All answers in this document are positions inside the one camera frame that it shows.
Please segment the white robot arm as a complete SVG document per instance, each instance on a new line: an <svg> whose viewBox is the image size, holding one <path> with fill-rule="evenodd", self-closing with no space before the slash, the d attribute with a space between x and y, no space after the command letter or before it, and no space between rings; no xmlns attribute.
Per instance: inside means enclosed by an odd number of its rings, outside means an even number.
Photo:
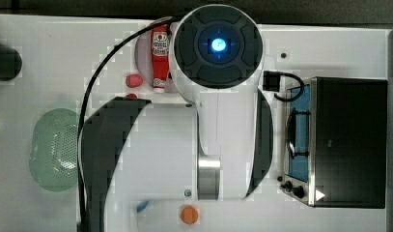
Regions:
<svg viewBox="0 0 393 232"><path fill-rule="evenodd" d="M83 232L139 232L137 208L153 200L241 200L272 158L264 41L241 10L207 5L170 39L177 103L116 97L79 136L86 199Z"/></svg>

